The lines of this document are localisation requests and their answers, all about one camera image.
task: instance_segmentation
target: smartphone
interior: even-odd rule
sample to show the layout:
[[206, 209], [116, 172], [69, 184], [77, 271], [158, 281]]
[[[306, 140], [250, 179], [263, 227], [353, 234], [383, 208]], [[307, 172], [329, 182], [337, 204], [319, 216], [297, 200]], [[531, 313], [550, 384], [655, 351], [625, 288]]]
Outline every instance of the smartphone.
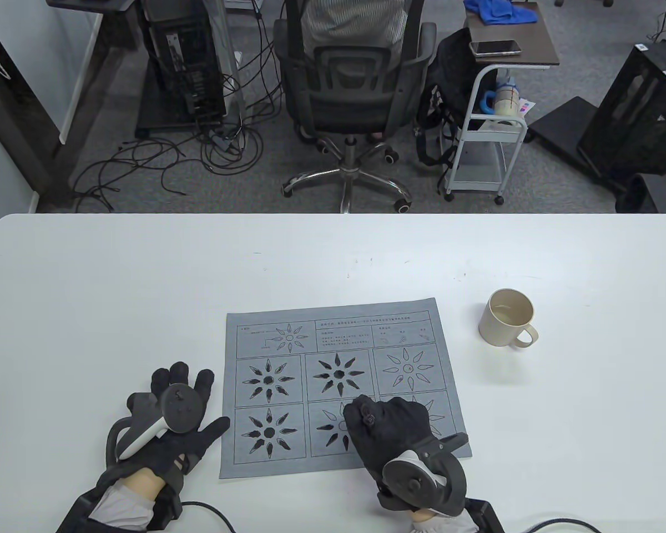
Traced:
[[477, 58], [486, 56], [515, 56], [521, 53], [516, 41], [481, 41], [468, 44]]

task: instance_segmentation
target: hand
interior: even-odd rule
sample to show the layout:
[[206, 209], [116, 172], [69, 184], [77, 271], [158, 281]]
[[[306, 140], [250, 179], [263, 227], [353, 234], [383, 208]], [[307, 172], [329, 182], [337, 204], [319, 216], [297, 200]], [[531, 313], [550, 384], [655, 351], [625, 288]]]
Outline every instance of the hand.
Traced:
[[390, 460], [432, 435], [427, 408], [402, 398], [375, 402], [361, 395], [345, 406], [343, 417], [363, 465], [378, 485]]
[[[204, 408], [207, 406], [213, 382], [214, 374], [211, 370], [201, 370], [195, 380], [193, 388], [202, 399]], [[156, 398], [160, 398], [166, 388], [173, 383], [188, 383], [186, 363], [178, 362], [171, 366], [170, 370], [160, 368], [154, 371], [150, 381], [150, 391], [155, 394]], [[132, 409], [131, 398], [128, 399], [127, 406], [128, 409]], [[202, 459], [212, 443], [219, 439], [227, 429], [229, 429], [229, 418], [221, 416], [202, 431], [194, 429], [183, 434], [168, 431], [160, 439], [148, 442], [127, 461], [151, 469], [158, 477], [166, 477], [168, 471], [173, 468], [173, 464], [176, 464], [183, 474], [188, 474]]]

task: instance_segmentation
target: gray paper sheet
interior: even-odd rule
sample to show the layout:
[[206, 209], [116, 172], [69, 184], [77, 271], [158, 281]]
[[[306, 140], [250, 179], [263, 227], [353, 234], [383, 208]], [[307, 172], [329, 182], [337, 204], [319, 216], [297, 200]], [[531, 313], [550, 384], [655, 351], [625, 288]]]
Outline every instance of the gray paper sheet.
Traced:
[[360, 394], [466, 431], [435, 299], [227, 315], [219, 477], [361, 467], [342, 414]]

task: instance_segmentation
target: vr controller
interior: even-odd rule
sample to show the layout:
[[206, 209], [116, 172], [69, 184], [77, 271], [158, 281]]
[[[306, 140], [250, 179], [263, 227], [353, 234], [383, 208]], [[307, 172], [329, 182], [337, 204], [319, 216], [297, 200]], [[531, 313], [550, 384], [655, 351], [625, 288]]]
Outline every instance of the vr controller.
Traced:
[[[113, 424], [107, 437], [107, 466], [128, 459], [166, 431], [186, 433], [197, 429], [204, 415], [199, 394], [184, 383], [172, 384], [160, 399], [153, 393], [133, 393], [127, 404], [132, 415]], [[127, 428], [118, 439], [118, 434]]]
[[465, 433], [430, 436], [389, 461], [382, 471], [388, 490], [378, 492], [380, 504], [393, 511], [412, 505], [452, 517], [466, 509], [480, 533], [504, 533], [490, 503], [466, 497], [466, 475], [452, 452], [467, 442]]

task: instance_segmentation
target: office chair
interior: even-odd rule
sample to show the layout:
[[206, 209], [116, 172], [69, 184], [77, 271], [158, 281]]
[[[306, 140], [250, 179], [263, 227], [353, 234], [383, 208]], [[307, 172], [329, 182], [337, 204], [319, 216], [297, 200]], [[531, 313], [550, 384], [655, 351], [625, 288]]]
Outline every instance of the office chair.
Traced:
[[[350, 213], [353, 184], [364, 180], [393, 190], [399, 197], [395, 211], [405, 213], [412, 203], [406, 186], [362, 168], [364, 160], [386, 152], [395, 162], [397, 153], [386, 142], [356, 152], [355, 135], [384, 132], [389, 139], [409, 124], [417, 112], [427, 66], [437, 41], [437, 26], [420, 16], [424, 0], [412, 0], [402, 38], [401, 60], [390, 67], [391, 52], [374, 46], [322, 46], [307, 58], [303, 51], [300, 12], [296, 0], [287, 0], [287, 20], [274, 23], [274, 51], [281, 64], [286, 109], [294, 122], [318, 139], [319, 150], [331, 153], [336, 168], [296, 175], [283, 183], [287, 198], [300, 183], [339, 175], [343, 180], [341, 213]], [[341, 149], [326, 134], [345, 135]]]

